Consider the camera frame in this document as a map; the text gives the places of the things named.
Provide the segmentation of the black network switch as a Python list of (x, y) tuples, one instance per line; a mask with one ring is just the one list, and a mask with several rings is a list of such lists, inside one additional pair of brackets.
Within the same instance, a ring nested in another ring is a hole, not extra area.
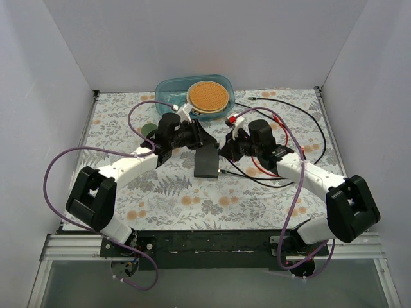
[(196, 150), (193, 175), (195, 178), (219, 177), (219, 156), (215, 146), (210, 144)]

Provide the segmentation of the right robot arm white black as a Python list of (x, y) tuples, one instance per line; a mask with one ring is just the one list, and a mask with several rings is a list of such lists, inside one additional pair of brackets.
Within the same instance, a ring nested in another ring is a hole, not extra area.
[(307, 189), (326, 204), (326, 214), (300, 223), (290, 235), (279, 240), (281, 252), (307, 254), (314, 244), (330, 239), (351, 243), (380, 221), (381, 215), (367, 182), (360, 176), (350, 178), (330, 173), (304, 160), (303, 155), (280, 145), (263, 119), (243, 128), (244, 119), (232, 115), (226, 121), (231, 131), (219, 154), (231, 162), (242, 157), (256, 158), (262, 168)]

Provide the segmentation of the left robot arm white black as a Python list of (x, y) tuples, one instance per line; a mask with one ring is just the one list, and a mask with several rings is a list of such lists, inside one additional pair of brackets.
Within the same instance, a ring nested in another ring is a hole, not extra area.
[(117, 192), (162, 166), (177, 148), (197, 150), (217, 145), (198, 120), (183, 121), (174, 113), (164, 114), (146, 138), (129, 157), (97, 169), (82, 168), (66, 203), (68, 213), (93, 231), (115, 240), (114, 248), (124, 257), (136, 251), (136, 231), (115, 213)]

